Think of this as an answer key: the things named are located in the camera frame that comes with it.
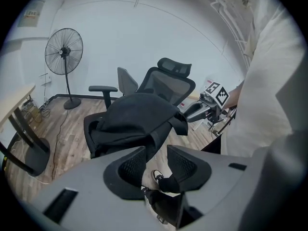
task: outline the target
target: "white wall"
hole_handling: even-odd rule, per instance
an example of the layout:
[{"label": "white wall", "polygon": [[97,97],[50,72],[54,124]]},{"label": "white wall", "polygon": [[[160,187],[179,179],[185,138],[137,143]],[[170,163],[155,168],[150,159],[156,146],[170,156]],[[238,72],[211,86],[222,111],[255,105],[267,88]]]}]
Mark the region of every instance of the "white wall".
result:
[{"label": "white wall", "polygon": [[[52,31],[71,27],[84,44],[81,62],[69,74],[72,93],[91,94],[89,85],[117,86],[118,66],[141,84],[147,70],[162,57],[192,63],[190,78],[197,88],[213,73],[230,90],[241,82],[245,70],[241,53],[206,0],[139,0],[135,8],[134,3],[64,0]],[[65,93],[64,76],[52,78],[55,92]]]},{"label": "white wall", "polygon": [[[40,84],[39,76],[49,73],[45,66],[45,47],[48,39],[29,39],[23,40],[20,57],[24,73],[25,83],[35,83],[31,97],[35,99],[38,106],[44,103],[44,86]],[[54,95],[52,83],[46,84],[46,99]]]}]

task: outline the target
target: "gray chair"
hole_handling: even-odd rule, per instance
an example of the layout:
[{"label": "gray chair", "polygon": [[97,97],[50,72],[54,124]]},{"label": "gray chair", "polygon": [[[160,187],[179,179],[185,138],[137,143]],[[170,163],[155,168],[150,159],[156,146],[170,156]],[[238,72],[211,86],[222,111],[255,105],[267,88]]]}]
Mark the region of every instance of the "gray chair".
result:
[{"label": "gray chair", "polygon": [[128,71],[122,67],[117,68],[117,79],[120,92],[123,93],[123,96],[133,94],[138,89],[138,83],[130,76]]},{"label": "gray chair", "polygon": [[[162,58],[158,61],[157,67],[152,67],[148,70],[140,87],[134,92],[152,93],[165,99],[170,104],[178,106],[196,87],[195,82],[187,78],[190,74],[191,66],[191,64],[182,64],[168,58]],[[121,78],[119,79],[119,88],[120,90],[122,88],[122,93],[125,95],[134,93],[132,91],[138,85],[137,83],[133,84],[135,82],[133,78],[125,69],[120,69],[119,75],[125,76],[123,81]],[[111,105],[110,92],[116,92],[117,88],[90,86],[89,91],[101,91],[104,96],[106,109],[108,109]],[[105,119],[105,114],[106,112],[95,113],[84,118],[84,133],[91,152],[91,158],[96,157],[96,146],[91,134],[96,129],[98,120]]]}]

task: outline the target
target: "shoe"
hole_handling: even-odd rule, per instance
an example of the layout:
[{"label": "shoe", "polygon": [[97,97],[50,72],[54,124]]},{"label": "shoe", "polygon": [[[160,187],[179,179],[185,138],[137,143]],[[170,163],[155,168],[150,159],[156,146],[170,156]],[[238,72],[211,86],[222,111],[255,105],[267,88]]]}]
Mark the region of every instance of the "shoe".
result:
[{"label": "shoe", "polygon": [[145,199],[148,199],[147,196],[146,196],[146,194],[147,194],[147,192],[148,192],[149,190],[150,190],[149,188],[144,187],[144,186],[141,186],[141,191],[143,192],[143,195],[144,195],[144,198],[145,198]]},{"label": "shoe", "polygon": [[156,181],[156,183],[158,184],[158,182],[164,178],[163,174],[161,172],[159,172],[158,170],[153,170],[152,171],[152,177],[153,179]]},{"label": "shoe", "polygon": [[141,186],[141,191],[143,193],[144,200],[145,200],[146,204],[150,204],[149,199],[147,197],[147,193],[150,191],[150,189],[147,188],[147,187]]}]

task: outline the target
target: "office chair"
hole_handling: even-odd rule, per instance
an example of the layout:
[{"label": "office chair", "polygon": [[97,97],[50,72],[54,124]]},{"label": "office chair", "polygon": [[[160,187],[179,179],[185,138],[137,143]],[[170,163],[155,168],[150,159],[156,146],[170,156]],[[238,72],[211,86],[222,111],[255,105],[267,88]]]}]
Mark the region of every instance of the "office chair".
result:
[{"label": "office chair", "polygon": [[[151,93],[157,95],[170,104],[178,106],[194,90],[196,84],[188,79],[191,64],[182,64],[162,58],[157,63],[158,67],[148,70],[137,93]],[[90,86],[89,91],[101,91],[104,96],[106,109],[111,105],[110,92],[117,92],[117,88],[109,86]],[[89,115],[84,118],[84,133],[91,158],[95,156],[95,143],[91,133],[96,129],[100,119],[104,119],[105,112]]]}]

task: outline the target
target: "cable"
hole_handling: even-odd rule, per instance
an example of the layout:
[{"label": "cable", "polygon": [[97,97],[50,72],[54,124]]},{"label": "cable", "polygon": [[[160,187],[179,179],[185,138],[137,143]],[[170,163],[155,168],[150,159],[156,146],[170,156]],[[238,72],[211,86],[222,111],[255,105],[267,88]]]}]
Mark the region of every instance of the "cable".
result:
[{"label": "cable", "polygon": [[[57,10],[57,12],[54,14],[54,17],[52,19],[52,22],[51,22],[51,26],[50,26],[50,29],[49,29],[49,38],[50,38],[50,34],[51,34],[51,29],[52,29],[52,25],[53,25],[53,22],[54,22],[54,19],[59,11],[59,9]],[[44,84],[44,103],[43,103],[43,108],[46,108],[46,106],[48,105],[49,103],[49,100],[45,100],[46,99],[46,60],[45,60],[45,63],[44,63],[44,78],[45,78],[45,84]]]},{"label": "cable", "polygon": [[[23,153],[24,163],[26,163],[26,158],[25,158],[25,153],[24,153],[24,142],[23,142],[23,140],[21,140],[21,141],[16,141],[16,142],[14,143],[14,145],[15,145],[16,143],[18,143],[18,142],[21,142],[21,144],[22,144],[22,147],[23,147],[23,148],[22,148],[22,153]],[[30,176],[31,178],[37,180],[38,182],[40,182],[40,183],[42,183],[42,184],[44,184],[44,185],[48,185],[48,184],[49,184],[49,183],[47,183],[47,182],[42,182],[42,181],[38,180],[37,178],[35,178],[35,177],[29,175],[28,172],[27,172],[27,174],[28,174],[28,176]]]},{"label": "cable", "polygon": [[56,155],[57,144],[58,144],[58,136],[59,136],[59,134],[61,133],[61,127],[62,127],[63,123],[65,122],[65,120],[66,120],[66,118],[67,118],[67,115],[68,115],[68,110],[67,110],[67,112],[66,112],[66,116],[65,116],[64,121],[63,121],[62,124],[60,125],[60,131],[59,131],[59,133],[57,134],[57,139],[56,139],[56,146],[54,147],[53,168],[52,168],[52,172],[51,172],[51,178],[52,178],[53,180],[54,180],[54,178],[53,178],[53,171],[54,171],[54,167],[55,167],[55,164],[54,164],[54,156]]},{"label": "cable", "polygon": [[236,115],[236,109],[234,109],[232,111],[232,113],[230,114],[230,118],[227,121],[227,123],[222,127],[222,129],[219,132],[217,132],[218,135],[220,135],[221,132],[227,127],[227,125],[229,125],[229,123],[232,121],[232,119],[235,117],[235,115]]},{"label": "cable", "polygon": [[[36,105],[36,107],[38,108],[38,104],[36,103],[35,101],[35,98],[31,98],[34,102],[34,104]],[[41,106],[41,108],[39,109],[39,112],[41,113],[41,116],[43,118],[48,118],[50,117],[50,113],[51,113],[51,110],[50,109],[46,109],[47,105],[48,105],[49,101],[47,100],[46,102],[44,102],[44,104]]]},{"label": "cable", "polygon": [[31,115],[31,117],[32,117],[32,119],[36,122],[36,123],[42,123],[42,114],[39,112],[39,114],[40,114],[40,121],[37,121],[35,118],[37,118],[38,117],[38,115],[36,116],[36,117],[34,117],[33,115],[32,115],[32,113],[31,112],[29,112],[29,111],[27,111],[27,110],[23,110],[23,111],[25,111],[26,113],[29,113],[30,115]]},{"label": "cable", "polygon": [[212,137],[212,141],[214,140],[213,138],[213,129],[214,129],[214,123],[212,123],[212,125],[210,126],[210,128],[207,130],[211,133],[211,137]]},{"label": "cable", "polygon": [[13,152],[13,151],[16,151],[16,149],[13,149],[13,147],[17,144],[17,143],[19,143],[19,142],[22,142],[23,140],[19,140],[19,141],[15,141],[15,143],[12,145],[12,149],[11,149],[11,152]]}]

